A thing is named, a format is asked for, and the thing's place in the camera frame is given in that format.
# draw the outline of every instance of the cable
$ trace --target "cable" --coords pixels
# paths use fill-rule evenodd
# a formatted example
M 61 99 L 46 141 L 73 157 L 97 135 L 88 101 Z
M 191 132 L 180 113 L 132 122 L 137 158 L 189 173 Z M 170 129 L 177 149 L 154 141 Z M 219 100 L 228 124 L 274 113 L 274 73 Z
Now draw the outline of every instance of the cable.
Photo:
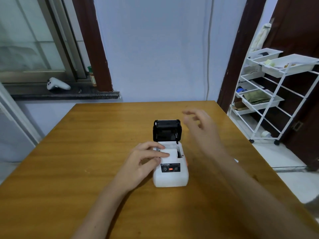
M 207 94 L 206 94 L 206 100 L 208 100 L 208 94 L 209 94 L 209 57 L 210 57 L 210 51 L 211 51 L 211 29 L 212 29 L 213 7 L 214 7 L 214 0 L 212 0 L 211 14 L 209 16 L 209 25 L 208 25 Z

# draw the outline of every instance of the window sill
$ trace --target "window sill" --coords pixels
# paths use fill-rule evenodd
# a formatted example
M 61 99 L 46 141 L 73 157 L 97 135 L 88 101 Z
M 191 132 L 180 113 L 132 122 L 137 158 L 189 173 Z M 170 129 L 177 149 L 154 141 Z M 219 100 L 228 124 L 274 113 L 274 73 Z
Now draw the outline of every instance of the window sill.
M 46 83 L 12 83 L 3 84 L 12 98 L 23 100 L 95 100 L 119 99 L 120 92 L 98 92 L 96 87 L 88 83 L 69 83 L 70 90 L 56 89 L 49 91 Z

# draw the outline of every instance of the wooden window trim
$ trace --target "wooden window trim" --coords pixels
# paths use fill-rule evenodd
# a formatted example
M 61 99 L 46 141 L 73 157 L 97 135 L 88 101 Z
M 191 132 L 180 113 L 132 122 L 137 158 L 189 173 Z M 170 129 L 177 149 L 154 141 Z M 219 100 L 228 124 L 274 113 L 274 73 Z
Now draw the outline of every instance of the wooden window trim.
M 72 0 L 98 91 L 113 91 L 94 0 Z
M 221 85 L 217 104 L 227 113 L 232 102 L 238 76 L 258 27 L 266 0 L 247 0 Z

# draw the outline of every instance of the green cloth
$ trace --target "green cloth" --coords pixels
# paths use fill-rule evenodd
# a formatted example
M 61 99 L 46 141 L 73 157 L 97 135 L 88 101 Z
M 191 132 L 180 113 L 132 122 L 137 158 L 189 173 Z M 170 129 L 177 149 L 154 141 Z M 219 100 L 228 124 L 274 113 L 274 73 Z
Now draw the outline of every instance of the green cloth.
M 269 95 L 261 90 L 255 90 L 244 94 L 245 99 L 252 105 L 261 104 L 270 101 Z

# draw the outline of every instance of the forearm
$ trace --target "forearm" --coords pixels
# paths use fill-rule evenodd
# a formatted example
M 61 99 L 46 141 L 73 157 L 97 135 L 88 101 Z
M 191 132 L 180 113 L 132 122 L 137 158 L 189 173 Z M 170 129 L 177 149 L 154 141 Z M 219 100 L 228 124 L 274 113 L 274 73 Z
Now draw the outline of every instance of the forearm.
M 215 164 L 256 221 L 261 238 L 318 238 L 233 158 L 218 158 Z
M 125 195 L 126 192 L 113 180 L 100 193 L 71 239 L 105 239 L 112 218 Z

